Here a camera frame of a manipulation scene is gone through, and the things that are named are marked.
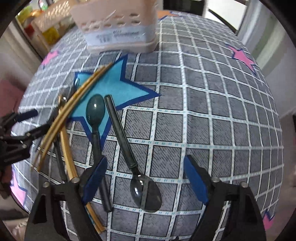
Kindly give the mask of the teal plastic spoon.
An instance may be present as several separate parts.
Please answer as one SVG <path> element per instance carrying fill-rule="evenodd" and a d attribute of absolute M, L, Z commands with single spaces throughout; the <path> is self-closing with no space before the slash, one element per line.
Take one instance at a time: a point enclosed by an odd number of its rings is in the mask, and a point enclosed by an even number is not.
<path fill-rule="evenodd" d="M 112 212 L 113 208 L 110 202 L 109 193 L 107 190 L 107 182 L 105 177 L 106 168 L 104 169 L 103 161 L 107 166 L 107 159 L 103 156 L 101 147 L 100 147 L 100 135 L 99 135 L 99 126 L 105 115 L 105 103 L 104 99 L 100 94 L 96 94 L 91 97 L 88 101 L 86 107 L 86 119 L 89 125 L 92 128 L 92 152 L 94 164 L 100 164 L 101 182 L 99 185 L 100 197 L 102 200 L 102 205 L 104 211 L 107 213 Z"/>

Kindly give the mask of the dark grey spoon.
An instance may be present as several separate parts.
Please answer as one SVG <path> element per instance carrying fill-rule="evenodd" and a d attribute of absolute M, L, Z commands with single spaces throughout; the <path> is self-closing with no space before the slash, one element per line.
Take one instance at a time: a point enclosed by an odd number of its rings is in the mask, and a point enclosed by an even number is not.
<path fill-rule="evenodd" d="M 151 178 L 140 172 L 124 128 L 119 120 L 112 96 L 107 95 L 104 97 L 104 100 L 123 157 L 132 172 L 132 179 L 130 181 L 131 196 L 135 204 L 142 210 L 156 212 L 162 205 L 162 195 L 159 187 Z"/>

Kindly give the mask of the blue patterned bamboo chopstick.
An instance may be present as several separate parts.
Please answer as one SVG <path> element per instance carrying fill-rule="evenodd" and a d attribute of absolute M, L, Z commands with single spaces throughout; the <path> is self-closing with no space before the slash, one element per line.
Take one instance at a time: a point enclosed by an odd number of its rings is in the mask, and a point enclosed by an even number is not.
<path fill-rule="evenodd" d="M 67 174 L 70 180 L 72 179 L 78 179 L 78 173 L 76 170 L 76 167 L 74 165 L 73 157 L 72 157 L 72 152 L 69 144 L 69 138 L 66 130 L 66 122 L 63 123 L 62 128 L 60 130 L 60 139 L 61 139 L 61 146 L 62 146 L 62 151 L 64 154 L 64 159 L 65 159 L 65 164 L 66 164 L 66 170 Z M 86 209 L 88 211 L 88 214 L 91 217 L 91 221 L 98 233 L 102 233 L 105 231 L 104 226 L 100 222 L 99 218 L 97 217 L 94 209 L 92 208 L 91 204 L 88 202 L 86 204 Z"/>

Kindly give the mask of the pink plastic stool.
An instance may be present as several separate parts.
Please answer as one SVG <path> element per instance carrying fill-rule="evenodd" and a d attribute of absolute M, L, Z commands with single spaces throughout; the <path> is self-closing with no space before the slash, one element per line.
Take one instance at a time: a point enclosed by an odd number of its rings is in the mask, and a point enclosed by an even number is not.
<path fill-rule="evenodd" d="M 17 111 L 24 91 L 12 85 L 8 80 L 1 80 L 0 85 L 0 115 Z"/>

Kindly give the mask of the beige plastic storage rack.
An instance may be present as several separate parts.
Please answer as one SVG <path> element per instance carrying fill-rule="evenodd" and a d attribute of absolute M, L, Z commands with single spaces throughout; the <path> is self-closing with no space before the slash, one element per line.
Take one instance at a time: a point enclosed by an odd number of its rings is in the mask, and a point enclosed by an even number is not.
<path fill-rule="evenodd" d="M 43 33 L 48 31 L 50 28 L 55 27 L 55 25 L 57 25 L 60 21 L 69 17 L 71 15 L 70 9 L 72 9 L 77 4 L 79 4 L 79 1 L 57 1 L 56 3 L 50 5 L 45 12 L 41 13 L 41 15 L 36 17 L 31 22 L 31 25 L 37 33 L 37 36 L 48 51 L 50 50 L 52 44 L 48 43 Z"/>

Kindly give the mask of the grey checkered tablecloth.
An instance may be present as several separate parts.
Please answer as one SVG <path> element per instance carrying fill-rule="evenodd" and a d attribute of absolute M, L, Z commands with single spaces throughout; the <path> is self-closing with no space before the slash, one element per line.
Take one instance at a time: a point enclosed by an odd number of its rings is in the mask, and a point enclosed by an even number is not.
<path fill-rule="evenodd" d="M 159 45 L 128 54 L 126 79 L 157 93 L 118 112 L 139 169 L 159 186 L 163 203 L 149 214 L 130 194 L 132 174 L 113 129 L 107 131 L 107 186 L 112 213 L 96 194 L 92 207 L 103 240 L 188 240 L 204 206 L 183 172 L 192 155 L 224 182 L 246 182 L 265 221 L 282 183 L 282 131 L 274 99 L 248 50 L 225 26 L 184 13 L 161 18 Z"/>

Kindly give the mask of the pink utensil holder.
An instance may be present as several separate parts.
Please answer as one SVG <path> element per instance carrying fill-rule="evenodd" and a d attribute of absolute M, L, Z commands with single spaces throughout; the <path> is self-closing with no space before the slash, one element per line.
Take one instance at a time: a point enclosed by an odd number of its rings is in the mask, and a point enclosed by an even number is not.
<path fill-rule="evenodd" d="M 157 1 L 87 1 L 70 14 L 90 53 L 150 53 L 158 44 Z"/>

